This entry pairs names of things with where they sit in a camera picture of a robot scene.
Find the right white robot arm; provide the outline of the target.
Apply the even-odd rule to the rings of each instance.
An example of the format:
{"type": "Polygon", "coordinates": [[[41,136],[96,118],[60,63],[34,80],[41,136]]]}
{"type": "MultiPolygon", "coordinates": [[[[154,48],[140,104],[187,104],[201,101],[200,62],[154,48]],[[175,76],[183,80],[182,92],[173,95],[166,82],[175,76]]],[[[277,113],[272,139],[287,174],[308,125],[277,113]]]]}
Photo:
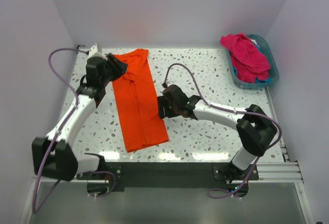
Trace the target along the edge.
{"type": "Polygon", "coordinates": [[[165,88],[157,102],[161,119],[182,116],[211,121],[237,131],[242,147],[230,164],[239,171],[246,170],[254,160],[262,157],[278,133],[274,120],[254,104],[248,108],[233,108],[211,103],[201,96],[188,97],[177,85],[165,88]]]}

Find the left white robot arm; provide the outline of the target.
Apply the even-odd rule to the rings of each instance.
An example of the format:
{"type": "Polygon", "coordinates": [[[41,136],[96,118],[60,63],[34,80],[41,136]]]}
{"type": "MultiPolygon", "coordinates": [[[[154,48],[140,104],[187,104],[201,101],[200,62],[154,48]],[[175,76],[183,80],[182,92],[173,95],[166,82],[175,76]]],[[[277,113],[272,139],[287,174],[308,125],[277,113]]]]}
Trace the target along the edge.
{"type": "Polygon", "coordinates": [[[89,53],[86,73],[81,77],[79,87],[72,89],[75,98],[71,108],[45,137],[37,137],[32,142],[33,166],[37,176],[71,181],[77,174],[102,168],[105,164],[103,156],[95,153],[77,156],[72,146],[85,121],[103,100],[108,83],[123,76],[127,68],[127,63],[111,53],[89,53]]]}

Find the orange t shirt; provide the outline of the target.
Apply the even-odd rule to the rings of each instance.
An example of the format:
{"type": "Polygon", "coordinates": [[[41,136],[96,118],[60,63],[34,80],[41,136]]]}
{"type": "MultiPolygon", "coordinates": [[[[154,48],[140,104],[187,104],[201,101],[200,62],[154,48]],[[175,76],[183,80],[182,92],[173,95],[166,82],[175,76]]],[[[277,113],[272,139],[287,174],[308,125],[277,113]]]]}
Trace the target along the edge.
{"type": "Polygon", "coordinates": [[[116,55],[127,71],[113,82],[117,111],[127,152],[169,141],[165,123],[158,117],[157,94],[147,49],[116,55]]]}

